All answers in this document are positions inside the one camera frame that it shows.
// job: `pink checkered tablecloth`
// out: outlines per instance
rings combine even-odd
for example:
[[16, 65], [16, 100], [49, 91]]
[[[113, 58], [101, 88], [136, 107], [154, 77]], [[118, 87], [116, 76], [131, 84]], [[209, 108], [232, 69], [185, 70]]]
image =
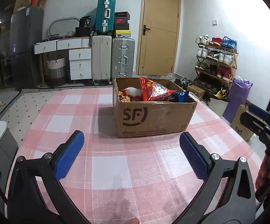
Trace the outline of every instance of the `pink checkered tablecloth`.
[[[17, 156], [40, 158], [80, 130], [85, 142], [67, 177], [60, 182], [92, 224], [172, 223], [202, 185], [179, 147], [180, 133], [119, 139], [112, 88], [64, 90], [43, 106]], [[255, 180], [261, 160], [248, 144], [208, 107], [198, 106], [187, 129], [210, 153], [223, 159], [245, 156]], [[40, 178], [50, 210], [57, 213]], [[221, 194], [223, 180], [210, 208]]]

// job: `purple bag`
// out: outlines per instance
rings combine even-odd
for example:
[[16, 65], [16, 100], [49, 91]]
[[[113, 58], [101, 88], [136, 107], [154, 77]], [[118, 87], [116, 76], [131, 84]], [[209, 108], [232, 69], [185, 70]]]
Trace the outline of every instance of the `purple bag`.
[[252, 86], [252, 83], [247, 80], [243, 80], [241, 77], [236, 77], [233, 80], [232, 86], [228, 93], [230, 102], [228, 103], [223, 114], [223, 117], [230, 123], [232, 123], [239, 106], [246, 103]]

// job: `silver bolt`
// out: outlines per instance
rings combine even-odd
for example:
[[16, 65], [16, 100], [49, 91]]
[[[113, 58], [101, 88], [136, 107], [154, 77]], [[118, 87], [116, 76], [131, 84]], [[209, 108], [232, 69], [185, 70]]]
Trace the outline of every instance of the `silver bolt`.
[[21, 161], [23, 161], [23, 159], [24, 159], [23, 156], [19, 156], [19, 157], [17, 157], [17, 162], [21, 162]]
[[214, 160], [219, 160], [220, 159], [220, 156], [218, 155], [218, 154], [216, 154], [216, 153], [214, 153], [214, 154], [212, 154], [212, 159], [214, 159]]
[[240, 161], [243, 162], [243, 163], [245, 163], [247, 160], [246, 160], [245, 157], [242, 156], [242, 157], [240, 158]]
[[44, 155], [45, 159], [50, 159], [52, 157], [52, 153], [48, 152]]

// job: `small cardboard box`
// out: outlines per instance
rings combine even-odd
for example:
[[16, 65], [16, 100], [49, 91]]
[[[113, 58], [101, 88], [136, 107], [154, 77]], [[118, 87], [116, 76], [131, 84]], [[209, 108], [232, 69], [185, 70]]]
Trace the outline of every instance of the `small cardboard box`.
[[240, 115], [248, 111], [248, 106], [240, 105], [231, 123], [231, 127], [245, 140], [248, 141], [253, 136], [253, 132], [243, 126], [240, 122]]
[[[169, 80], [153, 81], [168, 89], [183, 92]], [[121, 102], [118, 92], [128, 87], [140, 89], [139, 78], [113, 80], [113, 106], [118, 137], [140, 137], [185, 131], [197, 106], [189, 96], [187, 103], [172, 102]]]
[[195, 85], [188, 86], [187, 90], [189, 92], [194, 93], [198, 98], [202, 98], [204, 95], [204, 92], [205, 92], [203, 89], [201, 89]]

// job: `refrigerator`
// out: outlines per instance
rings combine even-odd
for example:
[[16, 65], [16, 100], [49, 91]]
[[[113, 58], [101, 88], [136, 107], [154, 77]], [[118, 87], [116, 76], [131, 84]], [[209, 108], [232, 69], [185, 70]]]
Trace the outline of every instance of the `refrigerator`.
[[40, 59], [34, 44], [42, 40], [44, 10], [27, 7], [12, 15], [10, 54], [16, 90], [36, 88], [41, 83]]

